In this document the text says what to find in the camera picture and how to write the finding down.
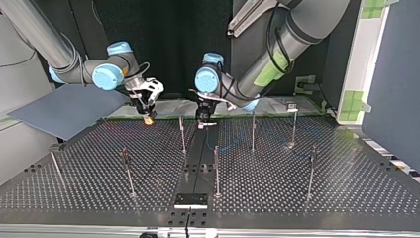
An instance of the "cable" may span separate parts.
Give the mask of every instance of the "cable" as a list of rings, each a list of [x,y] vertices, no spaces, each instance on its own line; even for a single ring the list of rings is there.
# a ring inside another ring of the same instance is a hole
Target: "cable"
[[[13,63],[8,63],[8,64],[3,64],[3,65],[0,65],[0,67],[8,67],[8,66],[15,66],[15,65],[18,65],[18,64],[21,64],[21,63],[24,63],[24,62],[27,62],[27,61],[29,61],[29,60],[31,60],[34,56],[35,56],[35,54],[37,53],[37,51],[35,50],[35,48],[29,43],[29,42],[27,42],[22,36],[21,36],[21,34],[19,34],[19,32],[18,32],[18,30],[16,29],[16,27],[15,27],[15,25],[13,24],[13,22],[12,21],[10,21],[10,19],[8,18],[8,17],[6,17],[6,21],[8,21],[9,22],[9,24],[10,24],[10,26],[12,26],[12,28],[13,28],[13,30],[15,30],[15,33],[16,33],[16,35],[18,35],[18,37],[21,39],[21,41],[29,48],[29,49],[31,49],[31,50],[33,50],[33,52],[32,52],[32,54],[27,58],[27,59],[24,59],[24,60],[22,60],[22,61],[18,61],[18,62],[13,62]]]
[[[30,56],[30,57],[28,57],[28,58],[27,58],[27,59],[25,59],[25,60],[18,61],[18,62],[14,62],[14,63],[10,63],[10,64],[0,65],[0,67],[15,66],[15,65],[18,65],[18,64],[21,64],[21,63],[27,62],[27,61],[31,60],[31,59],[35,56],[36,52],[37,52],[37,51],[35,51],[35,50],[34,50],[34,51],[32,52],[32,54],[31,54],[31,56]]]
[[[277,61],[275,60],[274,55],[273,55],[274,48],[271,51],[271,42],[269,40],[270,39],[270,30],[271,30],[272,20],[274,19],[274,15],[277,12],[277,8],[278,8],[279,4],[280,4],[279,2],[277,2],[277,4],[275,4],[274,10],[272,11],[271,16],[269,17],[268,24],[266,26],[266,33],[265,33],[266,34],[266,50],[268,52],[268,55],[269,55],[269,58],[271,59],[272,64],[274,64],[274,66],[277,68],[277,70],[279,70],[280,72],[282,72],[284,74],[289,74],[293,70],[293,64],[291,63],[288,52],[285,49],[284,44],[281,40],[281,35],[279,33],[279,28],[278,27],[275,29],[275,38],[277,39],[277,43],[278,43],[278,46],[280,47],[281,53],[284,55],[284,57],[287,61],[286,69],[282,69],[278,65]]]
[[[99,20],[98,10],[96,9],[95,1],[93,1],[93,0],[92,0],[92,12],[93,12],[93,16],[95,16],[95,18],[96,18],[96,21],[98,21],[99,24],[103,25],[101,20]]]
[[[321,83],[317,83],[319,90],[321,91],[322,97],[327,102],[327,105],[331,108],[331,111],[333,111],[334,115],[337,117],[337,110],[334,109],[333,105],[328,101],[327,97],[325,96],[324,90],[322,89]]]
[[[146,68],[143,69],[143,71],[140,71],[140,68],[143,67],[143,66],[146,66]],[[147,62],[147,61],[144,61],[144,62],[140,63],[139,64],[139,72],[135,73],[135,75],[138,75],[138,74],[139,75],[143,75],[143,73],[145,73],[147,70],[149,70],[149,67],[151,67],[151,64],[149,62]],[[130,77],[130,78],[127,78],[127,79],[125,79],[123,81],[123,84],[125,84],[125,83],[127,83],[129,81],[132,81],[134,79],[136,79],[136,77],[134,77],[134,76],[133,77]]]
[[[286,74],[290,74],[293,71],[293,69],[294,69],[294,61],[291,61],[290,56],[288,55],[288,52],[287,52],[287,50],[286,50],[286,48],[284,46],[284,43],[281,40],[281,35],[280,35],[280,31],[279,31],[280,28],[279,27],[275,28],[275,38],[276,38],[276,41],[278,43],[278,46],[280,47],[281,53],[284,55],[284,57],[285,57],[285,59],[287,61],[287,67],[286,67],[286,69],[282,69],[278,65],[277,61],[275,60],[275,58],[273,56],[274,48],[271,51],[271,42],[269,40],[270,39],[270,30],[271,30],[272,20],[274,18],[274,15],[277,12],[278,5],[279,5],[279,3],[277,3],[275,5],[275,8],[272,11],[271,16],[269,17],[268,24],[267,24],[267,27],[266,27],[266,50],[268,52],[268,55],[270,57],[270,60],[271,60],[272,64],[274,64],[274,66],[276,67],[276,69],[278,71],[280,71],[281,73],[283,73],[283,75],[286,75]],[[232,93],[230,91],[230,89],[231,89],[233,83],[231,83],[231,86],[229,88],[227,88],[226,85],[223,83],[223,80],[222,80],[221,77],[219,77],[219,82],[222,85],[223,89],[226,90],[226,93],[225,93],[226,95],[229,94],[229,95],[231,95],[232,97],[234,97],[234,98],[236,98],[238,100],[250,101],[250,102],[251,101],[255,101],[255,100],[260,100],[261,98],[266,97],[269,94],[269,92],[272,91],[272,89],[275,86],[275,83],[271,83],[268,86],[268,88],[265,90],[265,92],[261,96],[256,97],[256,98],[252,98],[252,97],[248,97],[248,96],[244,95],[244,93],[241,92],[241,90],[238,88],[238,86],[236,87],[236,91],[238,91],[238,93],[241,96],[237,96],[234,93]]]

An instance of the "robot end effector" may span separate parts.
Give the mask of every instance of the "robot end effector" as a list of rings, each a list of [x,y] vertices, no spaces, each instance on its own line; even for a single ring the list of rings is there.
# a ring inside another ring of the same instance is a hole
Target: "robot end effector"
[[[223,57],[204,55],[197,70],[195,86],[199,97],[196,118],[208,123],[219,102],[253,111],[259,98],[293,69],[297,59],[309,46],[320,43],[337,26],[350,0],[266,0],[248,1],[229,25],[228,35],[239,35],[269,8],[274,8],[266,27],[266,49],[260,54],[240,80],[223,71]],[[288,10],[286,23],[276,27],[271,36],[271,22],[278,7]]]
[[[87,60],[81,69],[89,81],[103,90],[114,90],[124,85],[130,100],[140,115],[143,115],[146,124],[152,124],[156,116],[155,102],[164,91],[163,84],[155,78],[143,78],[148,70],[149,63],[138,65],[130,45],[127,42],[114,43],[107,48],[106,60]],[[50,67],[50,74],[57,82],[65,75],[57,74]]]

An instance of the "black curtain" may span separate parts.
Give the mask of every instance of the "black curtain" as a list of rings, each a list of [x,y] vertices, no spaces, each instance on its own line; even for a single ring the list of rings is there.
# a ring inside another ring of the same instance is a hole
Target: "black curtain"
[[[160,80],[162,98],[188,97],[206,52],[224,56],[230,68],[226,29],[232,0],[96,0],[109,43],[127,41],[138,62],[151,64],[146,76]]]

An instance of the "green sticker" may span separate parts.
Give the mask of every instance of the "green sticker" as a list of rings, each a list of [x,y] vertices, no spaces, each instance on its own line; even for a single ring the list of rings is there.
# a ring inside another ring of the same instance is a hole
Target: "green sticker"
[[[365,0],[361,17],[364,19],[380,18],[382,10],[385,8],[386,0]]]
[[[339,115],[340,121],[357,121],[362,110],[362,91],[345,91]]]
[[[274,53],[274,59],[281,68],[287,67],[287,60],[283,54],[279,52]],[[262,69],[259,76],[254,81],[255,86],[266,87],[273,80],[278,80],[284,75],[284,73],[278,71],[275,65],[272,63],[271,59],[268,64]]]

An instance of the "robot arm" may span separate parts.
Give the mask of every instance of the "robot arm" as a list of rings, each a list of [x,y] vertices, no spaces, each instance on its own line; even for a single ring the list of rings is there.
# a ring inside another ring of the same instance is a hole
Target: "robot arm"
[[[250,19],[254,20],[269,7],[285,7],[290,11],[286,23],[276,29],[275,38],[267,39],[264,51],[241,80],[235,80],[223,70],[223,57],[208,53],[195,75],[195,86],[200,98],[196,117],[209,123],[216,104],[227,101],[230,108],[253,111],[262,91],[273,81],[282,78],[292,69],[293,61],[310,45],[320,43],[339,23],[349,0],[261,0],[247,2],[229,25],[228,35],[239,36]]]
[[[109,46],[109,57],[105,60],[85,60],[71,40],[58,32],[33,0],[0,0],[0,9],[47,60],[54,81],[94,83],[103,90],[114,90],[124,84],[145,122],[153,122],[155,101],[163,92],[163,85],[154,78],[143,78],[127,42]]]

